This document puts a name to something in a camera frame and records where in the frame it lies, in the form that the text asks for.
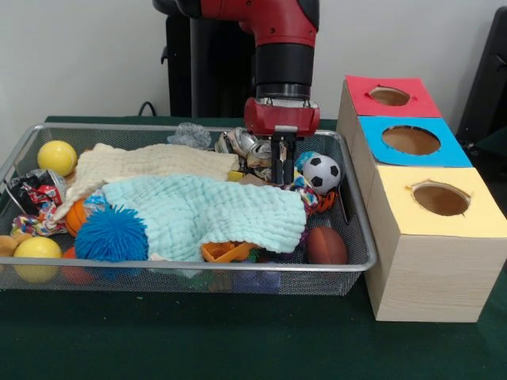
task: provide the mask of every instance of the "brown football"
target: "brown football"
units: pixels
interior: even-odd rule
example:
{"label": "brown football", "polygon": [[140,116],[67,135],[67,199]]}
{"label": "brown football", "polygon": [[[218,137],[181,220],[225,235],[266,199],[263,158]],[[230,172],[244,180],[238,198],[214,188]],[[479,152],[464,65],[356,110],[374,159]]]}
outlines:
{"label": "brown football", "polygon": [[329,227],[310,231],[307,257],[312,264],[347,264],[347,248],[340,234]]}

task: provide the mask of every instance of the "black cable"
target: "black cable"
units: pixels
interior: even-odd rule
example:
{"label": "black cable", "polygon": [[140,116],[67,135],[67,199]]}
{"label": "black cable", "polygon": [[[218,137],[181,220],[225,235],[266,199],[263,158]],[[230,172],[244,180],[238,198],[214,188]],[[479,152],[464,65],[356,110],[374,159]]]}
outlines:
{"label": "black cable", "polygon": [[137,112],[137,116],[142,116],[143,112],[144,112],[144,109],[146,107],[150,108],[152,116],[157,116],[157,112],[155,111],[155,107],[152,105],[152,103],[150,101],[145,101],[143,103],[143,105],[141,105],[141,108],[139,109],[139,112]]}

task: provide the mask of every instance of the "muslin blanket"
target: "muslin blanket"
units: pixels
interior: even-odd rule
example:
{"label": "muslin blanket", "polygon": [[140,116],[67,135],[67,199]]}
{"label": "muslin blanket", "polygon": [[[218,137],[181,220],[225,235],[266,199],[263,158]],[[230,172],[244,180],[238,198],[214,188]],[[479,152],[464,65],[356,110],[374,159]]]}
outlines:
{"label": "muslin blanket", "polygon": [[225,181],[239,167],[235,154],[219,154],[188,146],[157,144],[138,150],[116,149],[97,144],[81,155],[74,183],[52,221],[65,217],[72,204],[106,183],[141,175],[193,174]]}
{"label": "muslin blanket", "polygon": [[225,241],[289,253],[307,222],[300,195],[271,186],[176,175],[122,180],[103,191],[110,204],[144,219],[151,260],[202,261],[202,244]]}

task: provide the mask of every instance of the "yellow ball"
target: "yellow ball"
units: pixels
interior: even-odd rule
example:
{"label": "yellow ball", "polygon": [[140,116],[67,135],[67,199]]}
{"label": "yellow ball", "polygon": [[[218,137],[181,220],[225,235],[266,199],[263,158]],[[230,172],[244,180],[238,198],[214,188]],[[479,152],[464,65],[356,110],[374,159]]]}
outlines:
{"label": "yellow ball", "polygon": [[[14,257],[60,259],[62,250],[47,237],[32,237],[17,247]],[[14,269],[24,281],[45,283],[56,276],[59,268],[46,265],[14,265]]]}
{"label": "yellow ball", "polygon": [[64,141],[46,142],[39,150],[37,162],[41,169],[50,169],[65,177],[72,173],[78,163],[74,148]]}

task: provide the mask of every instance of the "white wall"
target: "white wall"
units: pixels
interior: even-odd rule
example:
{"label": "white wall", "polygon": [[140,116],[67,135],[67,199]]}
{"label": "white wall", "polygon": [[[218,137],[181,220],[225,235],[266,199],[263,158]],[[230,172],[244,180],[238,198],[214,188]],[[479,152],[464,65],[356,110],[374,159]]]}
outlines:
{"label": "white wall", "polygon": [[[423,77],[456,128],[502,0],[321,0],[313,98],[336,117],[345,74]],[[0,0],[0,162],[47,115],[169,112],[165,18],[151,0]]]}

